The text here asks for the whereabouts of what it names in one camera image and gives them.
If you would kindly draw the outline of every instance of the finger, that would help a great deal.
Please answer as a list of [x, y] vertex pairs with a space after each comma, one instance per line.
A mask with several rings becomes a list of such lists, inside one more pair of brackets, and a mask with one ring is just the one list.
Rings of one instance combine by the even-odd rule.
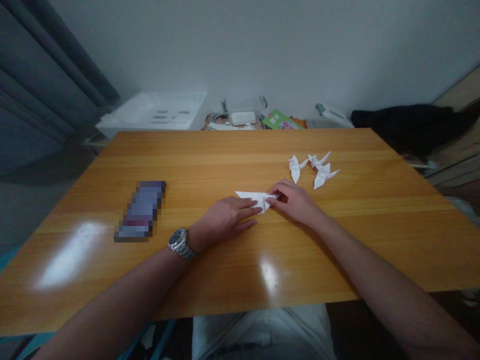
[[285, 185], [283, 182], [277, 182], [275, 185], [272, 186], [270, 191], [268, 192], [270, 195], [275, 194], [276, 192], [285, 194], [287, 197], [292, 193], [292, 188], [288, 185]]
[[238, 211], [238, 220], [241, 221], [253, 215], [259, 214], [262, 212], [262, 210], [263, 209], [261, 207], [248, 207], [245, 209], [240, 209]]
[[291, 182], [290, 180], [287, 180], [287, 179], [282, 179], [279, 181], [280, 184], [284, 184], [284, 185], [287, 185], [289, 187], [294, 187], [295, 184], [293, 182]]
[[277, 208], [279, 210], [282, 210], [283, 212], [286, 211], [288, 208], [288, 205], [286, 203], [278, 201], [274, 197], [267, 197], [265, 201], [269, 203], [272, 208]]
[[250, 219], [244, 222], [240, 222], [233, 227], [233, 231], [236, 233], [240, 233], [242, 231], [250, 229], [253, 225], [256, 225], [256, 224], [258, 224], [258, 221], [255, 219]]
[[235, 202], [235, 206], [237, 206], [238, 209], [245, 209], [245, 208], [252, 207], [253, 205], [256, 205], [257, 203], [258, 203], [257, 200], [252, 200], [251, 197], [247, 197], [247, 198], [244, 198], [244, 199], [237, 199], [237, 201]]

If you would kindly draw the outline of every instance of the hand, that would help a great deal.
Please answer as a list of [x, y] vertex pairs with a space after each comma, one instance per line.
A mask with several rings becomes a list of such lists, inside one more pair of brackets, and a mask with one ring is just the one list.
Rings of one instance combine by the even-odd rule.
[[257, 220], [241, 221], [262, 212], [261, 207], [251, 207], [257, 202], [233, 196], [218, 200], [188, 229], [188, 246], [201, 253], [210, 245], [251, 228]]
[[310, 228], [318, 223], [319, 218], [327, 217], [309, 194], [291, 181], [280, 180], [273, 185], [269, 194], [285, 195], [288, 198], [286, 203], [273, 197], [267, 198], [266, 202]]

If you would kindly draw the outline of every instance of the plastic container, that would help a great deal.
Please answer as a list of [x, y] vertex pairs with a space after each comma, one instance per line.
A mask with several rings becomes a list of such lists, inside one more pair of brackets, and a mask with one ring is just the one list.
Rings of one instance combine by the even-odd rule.
[[228, 102], [228, 119], [232, 125], [256, 124], [260, 120], [264, 106], [259, 98], [251, 97], [231, 104]]
[[109, 139], [120, 131], [201, 130], [210, 113], [206, 97], [200, 91], [139, 92], [96, 127]]

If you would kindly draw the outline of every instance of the green book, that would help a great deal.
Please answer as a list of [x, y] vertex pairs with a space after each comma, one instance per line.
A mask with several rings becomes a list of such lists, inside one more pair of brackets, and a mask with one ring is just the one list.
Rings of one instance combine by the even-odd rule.
[[304, 127], [298, 125], [288, 116], [283, 115], [277, 109], [273, 110], [266, 118], [263, 119], [263, 123], [270, 129], [304, 129]]

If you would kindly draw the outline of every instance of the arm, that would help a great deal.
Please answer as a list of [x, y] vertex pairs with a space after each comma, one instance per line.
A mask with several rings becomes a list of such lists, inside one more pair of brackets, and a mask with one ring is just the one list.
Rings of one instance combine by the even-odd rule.
[[[257, 223], [262, 211], [251, 199], [217, 201], [188, 229], [196, 253]], [[189, 262], [164, 247], [122, 276], [78, 311], [36, 354], [40, 359], [115, 359], [135, 339]]]
[[330, 216], [288, 180], [270, 190], [287, 202], [269, 204], [315, 230], [361, 296], [412, 359], [478, 359], [479, 344], [425, 291]]

